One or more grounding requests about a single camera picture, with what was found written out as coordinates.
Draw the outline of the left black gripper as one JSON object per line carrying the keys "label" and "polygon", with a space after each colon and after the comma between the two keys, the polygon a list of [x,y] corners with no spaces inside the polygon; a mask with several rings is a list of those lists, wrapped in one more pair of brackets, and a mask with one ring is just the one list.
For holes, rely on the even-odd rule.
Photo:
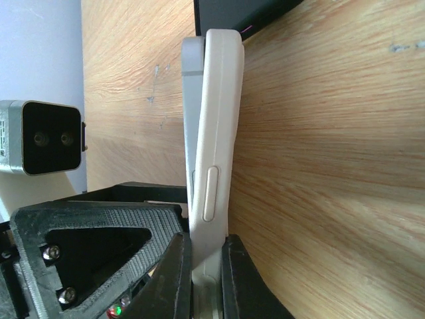
{"label": "left black gripper", "polygon": [[128,318],[187,234],[186,202],[184,187],[124,183],[16,210],[1,224],[1,317]]}

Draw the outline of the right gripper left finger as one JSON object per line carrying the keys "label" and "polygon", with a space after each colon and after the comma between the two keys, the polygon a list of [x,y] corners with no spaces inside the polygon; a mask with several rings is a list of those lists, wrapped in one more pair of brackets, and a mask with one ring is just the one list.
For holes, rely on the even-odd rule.
{"label": "right gripper left finger", "polygon": [[127,308],[128,318],[191,316],[191,241],[176,234],[148,283]]}

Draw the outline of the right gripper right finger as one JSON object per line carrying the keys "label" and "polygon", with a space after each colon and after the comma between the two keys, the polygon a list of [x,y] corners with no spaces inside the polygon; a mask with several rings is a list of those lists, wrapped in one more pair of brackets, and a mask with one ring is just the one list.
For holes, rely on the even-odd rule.
{"label": "right gripper right finger", "polygon": [[222,300],[225,318],[293,318],[263,281],[238,235],[222,247]]}

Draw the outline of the clear phone case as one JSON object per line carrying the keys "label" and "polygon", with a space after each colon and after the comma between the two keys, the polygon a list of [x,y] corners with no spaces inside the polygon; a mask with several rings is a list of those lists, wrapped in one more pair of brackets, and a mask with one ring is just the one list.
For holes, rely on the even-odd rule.
{"label": "clear phone case", "polygon": [[228,235],[230,181],[244,73],[238,31],[210,29],[205,39],[197,136],[192,244],[194,318],[222,318],[221,249]]}

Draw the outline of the black phone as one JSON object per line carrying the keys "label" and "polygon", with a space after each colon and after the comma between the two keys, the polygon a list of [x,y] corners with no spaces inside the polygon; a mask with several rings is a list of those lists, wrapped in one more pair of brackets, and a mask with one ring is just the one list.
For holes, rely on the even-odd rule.
{"label": "black phone", "polygon": [[181,46],[183,127],[188,206],[193,203],[197,139],[201,112],[205,38],[187,37]]}

